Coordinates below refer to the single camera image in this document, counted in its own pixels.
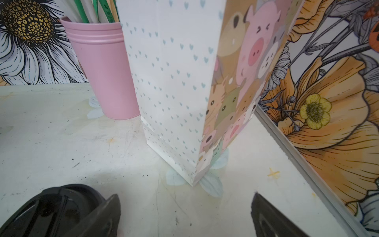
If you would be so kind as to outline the pink plastic straw cup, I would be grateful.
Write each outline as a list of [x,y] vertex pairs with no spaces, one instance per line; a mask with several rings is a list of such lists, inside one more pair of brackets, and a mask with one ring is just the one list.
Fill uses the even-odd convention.
[[68,17],[60,22],[103,113],[118,120],[139,116],[121,24],[76,23]]

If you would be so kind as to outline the black plastic cup lid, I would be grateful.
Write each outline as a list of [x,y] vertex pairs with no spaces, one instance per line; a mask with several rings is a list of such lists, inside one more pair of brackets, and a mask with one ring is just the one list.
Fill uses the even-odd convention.
[[83,184],[45,189],[2,225],[1,236],[62,237],[104,201],[99,192]]

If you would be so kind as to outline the aluminium right corner post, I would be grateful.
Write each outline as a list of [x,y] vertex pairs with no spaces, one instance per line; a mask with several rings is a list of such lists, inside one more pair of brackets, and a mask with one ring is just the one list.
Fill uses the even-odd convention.
[[357,221],[357,219],[347,211],[345,205],[332,192],[322,178],[314,171],[308,162],[301,156],[297,149],[285,138],[275,124],[268,118],[260,107],[254,112],[265,129],[274,138],[276,143],[288,156],[289,160],[315,191],[326,208],[330,211],[339,225],[344,229],[349,237],[368,237],[369,233]]

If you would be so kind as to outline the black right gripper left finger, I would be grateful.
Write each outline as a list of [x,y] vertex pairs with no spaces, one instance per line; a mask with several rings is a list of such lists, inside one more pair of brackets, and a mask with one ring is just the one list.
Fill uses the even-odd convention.
[[116,237],[120,216],[119,196],[113,194],[64,237]]

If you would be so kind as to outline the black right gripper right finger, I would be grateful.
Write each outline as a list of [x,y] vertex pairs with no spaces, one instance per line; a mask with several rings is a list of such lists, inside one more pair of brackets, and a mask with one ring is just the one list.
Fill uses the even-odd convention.
[[258,192],[252,200],[251,217],[257,237],[309,236]]

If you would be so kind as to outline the cartoon animal paper gift bag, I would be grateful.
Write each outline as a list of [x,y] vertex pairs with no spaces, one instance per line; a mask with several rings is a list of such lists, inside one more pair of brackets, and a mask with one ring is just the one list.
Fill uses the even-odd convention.
[[190,185],[249,121],[304,1],[117,1],[149,146]]

